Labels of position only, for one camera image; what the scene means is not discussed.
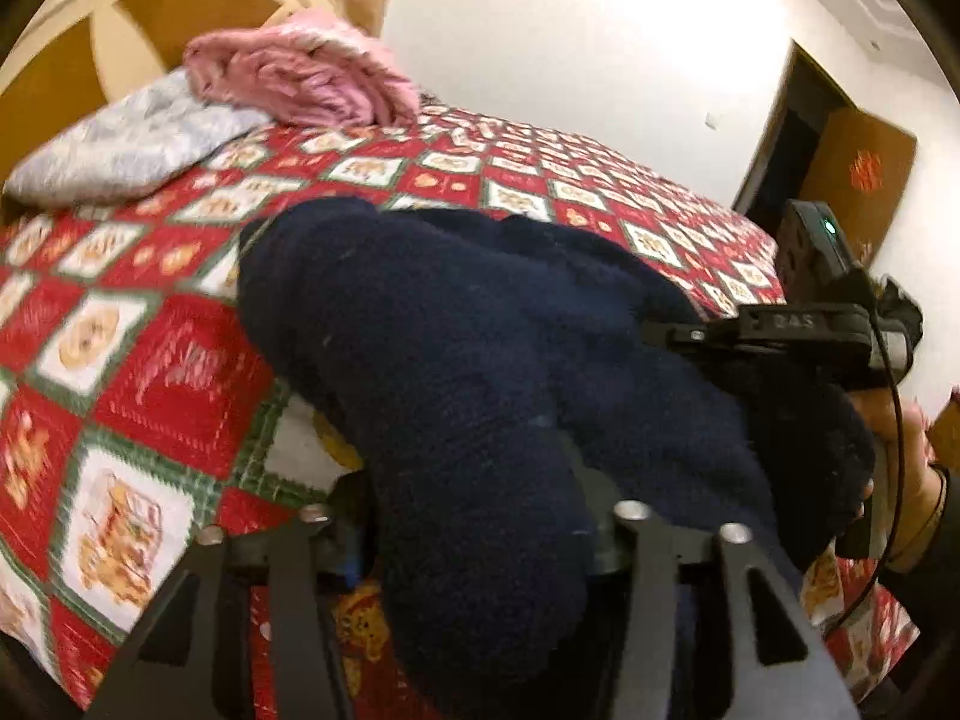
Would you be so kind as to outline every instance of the red checkered bed sheet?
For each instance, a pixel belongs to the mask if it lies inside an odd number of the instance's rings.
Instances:
[[[407,129],[268,127],[136,204],[0,231],[0,628],[82,707],[192,533],[275,525],[360,463],[275,380],[233,309],[239,227],[335,194],[586,228],[714,314],[781,299],[774,242],[739,215],[591,138],[443,106]],[[850,585],[834,566],[805,591],[814,616]],[[265,610],[257,594],[263,720]],[[336,623],[360,720],[435,716],[402,678],[376,584]],[[912,628],[888,598],[853,624],[835,649],[862,685]]]

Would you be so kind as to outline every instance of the cream headboard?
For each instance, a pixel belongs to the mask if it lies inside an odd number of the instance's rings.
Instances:
[[[210,29],[333,0],[46,0],[0,67],[0,182],[64,127],[181,64]]]

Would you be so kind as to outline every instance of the black sleeve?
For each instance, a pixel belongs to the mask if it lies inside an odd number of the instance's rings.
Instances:
[[[923,560],[909,573],[883,571],[881,583],[896,596],[921,632],[939,635],[957,626],[960,597],[960,476],[938,466],[947,477],[947,503],[940,526]]]

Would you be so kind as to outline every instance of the doorway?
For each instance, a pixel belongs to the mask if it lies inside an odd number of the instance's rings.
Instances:
[[[830,114],[856,105],[827,72],[791,44],[779,92],[733,210],[776,237],[784,206],[800,188]]]

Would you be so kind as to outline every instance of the door frame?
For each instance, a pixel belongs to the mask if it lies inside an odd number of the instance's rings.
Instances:
[[[747,168],[747,173],[743,177],[740,190],[736,193],[736,199],[733,201],[733,206],[731,206],[738,214],[746,215],[747,211],[750,210],[750,207],[754,204],[754,197],[757,196],[757,190],[760,189],[760,183],[766,175],[767,167],[770,166],[770,158],[773,156],[776,140],[779,138],[781,129],[784,126],[784,119],[786,118],[787,87],[790,83],[790,76],[792,76],[798,62],[805,62],[812,66],[813,69],[817,71],[817,74],[832,86],[833,90],[843,98],[844,102],[850,108],[857,108],[853,100],[850,99],[850,95],[844,92],[840,84],[830,77],[829,73],[823,69],[820,63],[803,50],[803,47],[797,43],[797,41],[791,40],[790,50],[787,52],[784,69],[781,72],[781,79],[779,80],[778,87],[776,87],[773,106],[770,108],[770,115],[767,117],[763,132],[760,133],[757,151],[754,152],[750,167]]]

